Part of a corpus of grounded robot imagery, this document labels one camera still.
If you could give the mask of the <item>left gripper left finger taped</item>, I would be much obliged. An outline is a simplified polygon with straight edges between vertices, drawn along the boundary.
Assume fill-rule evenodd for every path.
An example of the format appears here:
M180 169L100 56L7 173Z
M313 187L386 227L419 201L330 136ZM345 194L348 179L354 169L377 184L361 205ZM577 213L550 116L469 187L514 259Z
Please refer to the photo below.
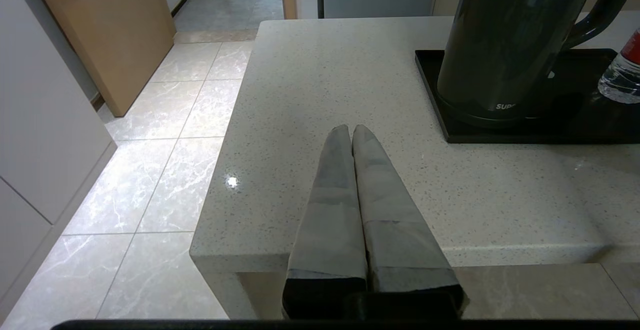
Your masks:
M318 159L295 235L284 298L365 292L368 262L349 127L334 127Z

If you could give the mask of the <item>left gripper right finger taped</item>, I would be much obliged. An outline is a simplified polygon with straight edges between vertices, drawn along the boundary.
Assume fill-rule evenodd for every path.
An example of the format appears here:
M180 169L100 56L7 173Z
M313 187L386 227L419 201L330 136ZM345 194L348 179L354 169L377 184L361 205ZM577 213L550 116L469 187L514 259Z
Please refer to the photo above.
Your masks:
M352 153L374 291L446 291L455 301L467 300L389 155L365 125L355 127Z

